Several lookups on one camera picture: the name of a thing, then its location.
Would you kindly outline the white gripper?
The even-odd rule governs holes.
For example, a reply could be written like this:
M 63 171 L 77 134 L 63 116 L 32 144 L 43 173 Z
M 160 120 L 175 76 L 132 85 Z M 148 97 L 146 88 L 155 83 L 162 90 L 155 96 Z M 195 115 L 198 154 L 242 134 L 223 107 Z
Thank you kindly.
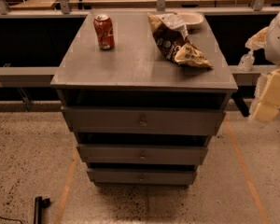
M 263 49 L 267 32 L 268 27 L 261 29 L 246 41 L 245 46 L 251 50 Z M 280 110 L 280 68 L 260 75 L 255 96 L 249 109 L 250 116 L 260 122 L 272 121 Z

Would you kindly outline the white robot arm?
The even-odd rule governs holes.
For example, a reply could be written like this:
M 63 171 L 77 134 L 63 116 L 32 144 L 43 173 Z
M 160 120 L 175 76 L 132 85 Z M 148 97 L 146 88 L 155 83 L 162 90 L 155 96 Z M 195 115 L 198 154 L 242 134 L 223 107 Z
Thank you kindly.
M 264 49 L 266 60 L 278 66 L 259 78 L 257 95 L 250 108 L 253 119 L 270 122 L 280 110 L 280 12 L 268 27 L 251 36 L 245 46 L 252 50 Z

